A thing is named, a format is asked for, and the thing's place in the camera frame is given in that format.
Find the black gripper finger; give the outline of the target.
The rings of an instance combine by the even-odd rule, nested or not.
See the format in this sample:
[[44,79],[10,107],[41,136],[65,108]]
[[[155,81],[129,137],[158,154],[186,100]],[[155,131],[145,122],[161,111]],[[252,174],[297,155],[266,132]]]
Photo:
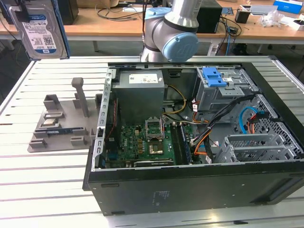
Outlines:
[[17,9],[15,10],[17,19],[19,22],[29,22],[29,13],[27,11],[26,6],[18,6]]

